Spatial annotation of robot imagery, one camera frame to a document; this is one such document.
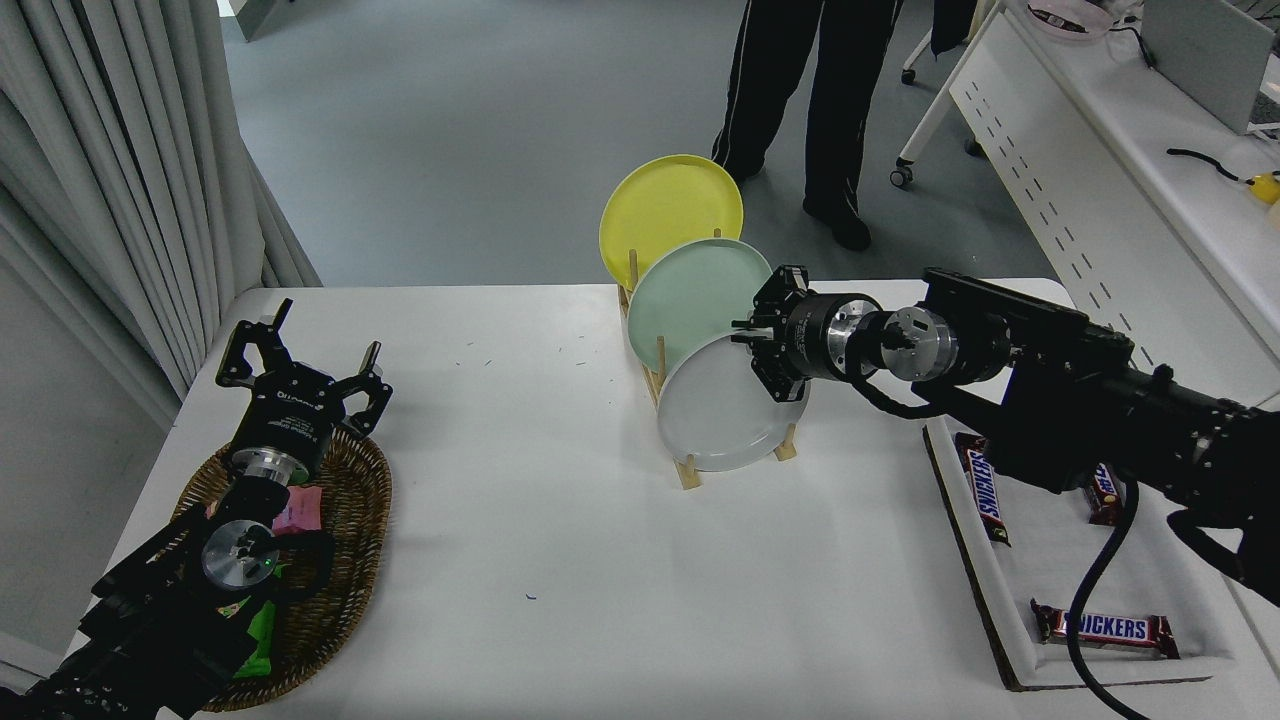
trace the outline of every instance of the snickers wrapper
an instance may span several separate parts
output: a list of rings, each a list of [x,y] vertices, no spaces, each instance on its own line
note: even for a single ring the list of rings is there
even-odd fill
[[[1041,642],[1066,644],[1066,610],[1038,605],[1032,600],[1032,614],[1039,626]],[[1169,618],[1120,618],[1085,612],[1080,619],[1080,647],[1098,647],[1146,652],[1155,657],[1178,660],[1178,644],[1169,626]]]
[[[1115,475],[1106,465],[1098,465],[1093,479],[1084,486],[1084,497],[1089,500],[1089,523],[1094,525],[1115,525],[1120,520],[1120,493],[1116,491]]]
[[[956,433],[956,452],[960,454],[960,464],[964,465],[964,474],[969,478],[969,488],[978,506],[978,516],[987,529],[987,538],[1009,544],[1009,529],[1000,515],[1000,498],[996,497],[996,471],[983,455],[986,446],[986,438]]]

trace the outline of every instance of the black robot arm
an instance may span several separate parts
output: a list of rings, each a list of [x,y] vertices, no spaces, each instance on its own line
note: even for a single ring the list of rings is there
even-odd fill
[[[189,717],[230,682],[257,643],[247,634],[268,602],[297,602],[329,580],[334,539],[324,530],[275,536],[289,483],[320,470],[334,429],[372,432],[392,395],[375,365],[380,345],[358,373],[334,378],[294,361],[280,341],[292,301],[269,323],[238,323],[216,382],[253,395],[225,454],[230,487],[209,516],[195,505],[113,568],[93,588],[101,598],[81,621],[90,642],[26,696],[0,689],[0,717],[18,720],[151,719],[161,707]],[[262,373],[244,357],[253,345]],[[344,400],[364,392],[365,410]],[[314,560],[302,588],[274,574],[282,551]],[[238,603],[225,616],[220,609]]]
[[[837,318],[855,309],[855,296],[813,292],[804,268],[785,265],[751,318],[735,323],[735,340],[751,346],[756,375],[778,401],[801,397],[812,378],[867,395],[867,377],[886,369],[927,405],[872,397],[877,407],[952,415],[988,438],[993,468],[1050,492],[1082,487],[1106,461],[1184,505],[1169,518],[1174,533],[1280,605],[1280,482],[1263,456],[1280,441],[1280,415],[1180,387],[1164,365],[1138,372],[1133,342],[1076,310],[940,269],[924,281],[924,300],[896,311],[856,296],[849,327]],[[963,388],[1006,366],[1001,402]],[[1233,551],[1202,528],[1236,528],[1243,541]]]

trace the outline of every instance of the light green plate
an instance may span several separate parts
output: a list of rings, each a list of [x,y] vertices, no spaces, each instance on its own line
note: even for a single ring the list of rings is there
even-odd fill
[[[627,337],[645,368],[658,372],[658,336],[675,368],[708,341],[751,315],[751,299],[772,269],[736,240],[695,240],[659,258],[631,296]]]

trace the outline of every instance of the green snack package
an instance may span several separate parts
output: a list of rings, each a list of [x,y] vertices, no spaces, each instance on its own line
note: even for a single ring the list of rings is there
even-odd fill
[[[280,577],[280,570],[283,565],[276,565],[275,577]],[[244,601],[237,602],[236,605],[228,605],[227,607],[219,607],[218,611],[225,618],[230,618],[239,612],[241,606]],[[253,655],[248,656],[244,665],[236,671],[233,679],[239,678],[262,678],[271,674],[271,633],[275,630],[275,603],[268,601],[262,605],[262,609],[257,611],[248,623],[248,634],[255,641],[257,641],[257,648],[253,650]]]

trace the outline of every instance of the plate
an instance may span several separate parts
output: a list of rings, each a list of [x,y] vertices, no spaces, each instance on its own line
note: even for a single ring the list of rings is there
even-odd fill
[[[686,242],[659,258],[640,278],[627,313],[627,338],[645,368],[658,372],[658,336],[667,368],[728,332],[751,314],[751,300],[769,279],[768,260],[745,242],[712,237]]]
[[[1111,13],[1087,0],[1030,0],[1027,13],[1037,28],[1078,42],[1098,40],[1115,24]]]
[[[751,351],[713,340],[676,365],[658,396],[658,434],[677,461],[736,470],[768,455],[804,414],[805,400],[773,402],[751,370]]]
[[[733,178],[707,158],[668,155],[640,165],[613,191],[600,218],[600,259],[618,284],[634,290],[631,250],[643,278],[678,245],[741,232],[742,196]]]

